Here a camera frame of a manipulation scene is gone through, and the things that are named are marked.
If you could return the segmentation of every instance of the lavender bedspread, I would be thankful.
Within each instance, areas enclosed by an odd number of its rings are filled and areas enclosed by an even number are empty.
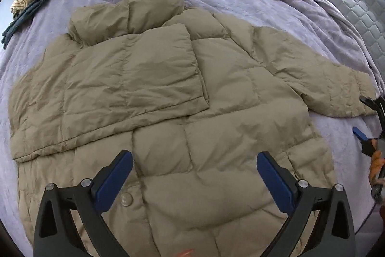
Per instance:
[[[49,0],[18,31],[0,55],[0,218],[26,257],[32,248],[21,225],[17,206],[17,167],[9,151],[8,95],[12,84],[41,57],[53,38],[66,32],[76,7],[120,0]],[[384,82],[367,49],[354,29],[326,0],[185,0],[186,6],[199,6],[243,18],[256,26],[283,29],[332,61],[369,73],[379,92]],[[357,126],[368,136],[378,135],[377,117],[334,119],[311,113],[313,121],[328,141],[338,181],[348,193],[355,227],[368,213],[372,200],[367,180],[369,159],[360,154],[352,134]]]

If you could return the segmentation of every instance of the metal screw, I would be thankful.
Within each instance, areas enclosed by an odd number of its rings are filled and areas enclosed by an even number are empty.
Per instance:
[[[48,183],[47,186],[45,187],[45,189],[47,191],[50,191],[50,190],[53,190],[54,187],[55,187],[55,185],[53,183]]]
[[[299,180],[298,185],[302,188],[307,188],[309,186],[309,183],[306,180]]]
[[[342,191],[343,191],[343,186],[342,186],[341,184],[336,184],[334,187],[335,187],[336,190],[339,191],[339,192],[342,192]]]
[[[84,179],[81,183],[82,187],[86,188],[87,186],[91,185],[91,180],[90,179]]]

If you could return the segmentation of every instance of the human hand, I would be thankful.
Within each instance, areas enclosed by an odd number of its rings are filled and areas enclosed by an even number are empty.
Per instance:
[[[385,159],[381,158],[381,151],[377,150],[377,140],[372,139],[372,145],[376,151],[372,155],[372,160],[370,162],[370,171],[369,171],[369,182],[370,186],[375,184],[382,184],[385,186],[385,179],[377,179],[376,175],[381,171],[383,165],[385,165]]]

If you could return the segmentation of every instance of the cable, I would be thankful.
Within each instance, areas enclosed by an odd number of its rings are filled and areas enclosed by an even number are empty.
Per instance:
[[[373,207],[371,208],[369,214],[366,216],[365,220],[363,221],[363,223],[361,224],[361,226],[359,227],[359,229],[356,231],[356,233],[354,233],[354,235],[357,235],[357,233],[358,233],[358,232],[362,229],[362,227],[365,225],[366,221],[368,221],[370,215],[373,213],[374,208],[376,208],[376,205],[377,205],[377,203],[374,202],[374,205],[373,205]]]

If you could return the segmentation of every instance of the beige puffer jacket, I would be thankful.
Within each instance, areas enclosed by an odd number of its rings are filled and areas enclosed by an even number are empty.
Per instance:
[[[283,31],[184,10],[183,0],[79,8],[9,99],[28,237],[47,183],[77,185],[127,149],[134,170],[104,218],[131,257],[190,248],[194,257],[257,257],[286,219],[257,153],[331,186],[332,155],[308,108],[369,113],[360,94],[374,97],[367,74]]]

